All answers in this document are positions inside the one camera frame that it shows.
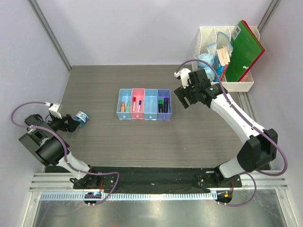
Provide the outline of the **blue white tape roll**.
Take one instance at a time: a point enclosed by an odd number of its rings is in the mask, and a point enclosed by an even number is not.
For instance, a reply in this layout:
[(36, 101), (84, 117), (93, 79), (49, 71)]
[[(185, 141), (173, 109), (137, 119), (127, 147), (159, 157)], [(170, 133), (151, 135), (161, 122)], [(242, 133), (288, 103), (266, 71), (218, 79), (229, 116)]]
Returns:
[(83, 111), (79, 111), (74, 117), (73, 120), (79, 122), (79, 126), (83, 127), (89, 120), (89, 116)]

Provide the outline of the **purple cap black highlighter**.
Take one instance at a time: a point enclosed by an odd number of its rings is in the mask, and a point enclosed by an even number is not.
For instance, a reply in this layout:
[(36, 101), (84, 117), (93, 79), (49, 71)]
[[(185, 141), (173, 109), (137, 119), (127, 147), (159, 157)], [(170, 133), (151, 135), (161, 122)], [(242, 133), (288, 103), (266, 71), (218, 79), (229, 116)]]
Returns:
[(168, 97), (164, 97), (163, 112), (164, 113), (168, 113), (169, 112), (169, 98)]

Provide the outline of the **green cap black highlighter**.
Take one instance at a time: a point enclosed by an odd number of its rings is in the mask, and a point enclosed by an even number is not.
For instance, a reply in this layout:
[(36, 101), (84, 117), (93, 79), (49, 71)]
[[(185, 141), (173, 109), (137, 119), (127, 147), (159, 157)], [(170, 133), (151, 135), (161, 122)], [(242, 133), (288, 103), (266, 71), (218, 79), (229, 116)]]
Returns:
[(163, 113), (163, 100), (162, 99), (158, 100), (158, 112)]

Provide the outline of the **purple drawer box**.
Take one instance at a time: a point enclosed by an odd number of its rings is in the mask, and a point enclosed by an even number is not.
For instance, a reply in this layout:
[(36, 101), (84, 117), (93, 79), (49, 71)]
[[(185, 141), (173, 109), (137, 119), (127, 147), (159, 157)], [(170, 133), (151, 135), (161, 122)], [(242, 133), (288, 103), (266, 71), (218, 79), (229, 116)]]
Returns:
[(171, 119), (172, 112), (171, 112), (171, 93), (169, 89), (158, 89), (158, 100), (162, 99), (164, 101), (164, 97), (169, 98), (169, 112), (168, 113), (159, 113), (158, 112), (158, 117), (157, 120), (162, 120), (162, 121), (168, 121)]

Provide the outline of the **blue cap whiteboard marker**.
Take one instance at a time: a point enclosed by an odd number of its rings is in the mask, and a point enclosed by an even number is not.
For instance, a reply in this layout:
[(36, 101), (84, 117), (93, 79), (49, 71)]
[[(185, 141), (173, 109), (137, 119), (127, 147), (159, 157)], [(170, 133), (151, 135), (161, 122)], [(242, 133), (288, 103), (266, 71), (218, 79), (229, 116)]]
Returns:
[(140, 99), (140, 100), (139, 100), (139, 104), (138, 104), (138, 112), (141, 111), (141, 105), (142, 105), (142, 100)]

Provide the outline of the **red cap whiteboard marker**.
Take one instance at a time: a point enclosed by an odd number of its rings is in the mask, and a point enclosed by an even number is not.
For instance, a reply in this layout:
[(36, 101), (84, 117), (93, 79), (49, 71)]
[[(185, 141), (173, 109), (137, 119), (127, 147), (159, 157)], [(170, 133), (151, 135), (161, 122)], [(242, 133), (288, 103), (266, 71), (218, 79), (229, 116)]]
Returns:
[(136, 97), (133, 96), (133, 100), (132, 100), (132, 104), (133, 104), (133, 107), (132, 107), (132, 112), (135, 112), (135, 104), (136, 104)]

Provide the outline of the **pink drawer box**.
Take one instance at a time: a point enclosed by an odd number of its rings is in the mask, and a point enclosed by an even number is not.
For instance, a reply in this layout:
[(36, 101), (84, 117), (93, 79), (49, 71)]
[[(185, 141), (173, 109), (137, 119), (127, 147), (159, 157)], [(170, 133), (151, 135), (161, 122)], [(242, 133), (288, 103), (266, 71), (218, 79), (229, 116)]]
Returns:
[[(135, 112), (132, 112), (133, 96), (136, 97)], [(142, 105), (141, 105), (141, 111), (138, 112), (138, 104), (139, 104), (140, 99), (142, 100)], [(131, 98), (131, 118), (132, 118), (132, 120), (143, 120), (144, 119), (144, 101), (145, 101), (145, 89), (144, 88), (133, 88), (132, 89), (132, 98)]]

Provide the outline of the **light blue drawer box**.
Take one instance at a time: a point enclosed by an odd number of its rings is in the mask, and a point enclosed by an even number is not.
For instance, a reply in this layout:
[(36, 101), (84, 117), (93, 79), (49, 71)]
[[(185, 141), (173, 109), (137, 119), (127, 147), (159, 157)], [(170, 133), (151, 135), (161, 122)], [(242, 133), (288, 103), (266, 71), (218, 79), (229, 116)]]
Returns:
[(119, 120), (131, 120), (132, 89), (120, 89), (116, 114)]

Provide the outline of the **orange mini highlighter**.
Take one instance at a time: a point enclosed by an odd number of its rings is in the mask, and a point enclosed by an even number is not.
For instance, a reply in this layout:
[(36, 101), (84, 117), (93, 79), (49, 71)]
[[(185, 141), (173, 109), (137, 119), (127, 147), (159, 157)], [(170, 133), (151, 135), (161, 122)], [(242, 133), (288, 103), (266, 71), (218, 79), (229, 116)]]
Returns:
[(122, 112), (122, 113), (125, 112), (125, 102), (121, 103), (120, 112)]

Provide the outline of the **light green mini highlighter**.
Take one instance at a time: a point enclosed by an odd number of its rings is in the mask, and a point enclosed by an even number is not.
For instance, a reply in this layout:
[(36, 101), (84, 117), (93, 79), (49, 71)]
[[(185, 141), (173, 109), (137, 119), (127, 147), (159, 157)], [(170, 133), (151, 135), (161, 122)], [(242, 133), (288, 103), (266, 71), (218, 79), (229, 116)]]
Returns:
[(125, 109), (126, 112), (130, 113), (131, 112), (131, 102), (127, 102), (127, 105), (126, 105), (126, 109)]

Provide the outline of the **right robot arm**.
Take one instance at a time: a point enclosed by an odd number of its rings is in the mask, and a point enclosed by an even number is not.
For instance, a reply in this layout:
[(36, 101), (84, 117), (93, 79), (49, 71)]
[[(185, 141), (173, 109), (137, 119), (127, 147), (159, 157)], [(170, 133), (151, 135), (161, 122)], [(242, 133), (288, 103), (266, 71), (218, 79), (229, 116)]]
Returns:
[(276, 158), (278, 135), (253, 121), (232, 99), (223, 85), (211, 84), (204, 69), (191, 71), (183, 68), (174, 74), (181, 86), (174, 93), (184, 106), (198, 102), (219, 114), (239, 137), (242, 148), (238, 154), (214, 169), (214, 182), (226, 186), (243, 172), (251, 173)]

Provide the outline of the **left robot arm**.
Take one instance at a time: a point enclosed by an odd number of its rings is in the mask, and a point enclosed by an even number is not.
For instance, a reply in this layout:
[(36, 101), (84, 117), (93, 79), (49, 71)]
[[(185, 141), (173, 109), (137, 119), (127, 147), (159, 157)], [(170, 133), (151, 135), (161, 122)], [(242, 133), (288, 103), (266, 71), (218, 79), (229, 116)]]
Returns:
[[(74, 132), (79, 126), (80, 121), (67, 114), (61, 119), (51, 116), (50, 121), (44, 121), (41, 115), (33, 114), (25, 119), (27, 126), (45, 127), (54, 132)], [(21, 144), (44, 166), (59, 166), (73, 174), (70, 181), (75, 189), (95, 189), (100, 186), (101, 177), (96, 171), (83, 161), (76, 159), (67, 150), (68, 165), (64, 160), (64, 148), (60, 141), (50, 132), (41, 129), (27, 128), (27, 133), (19, 138)]]

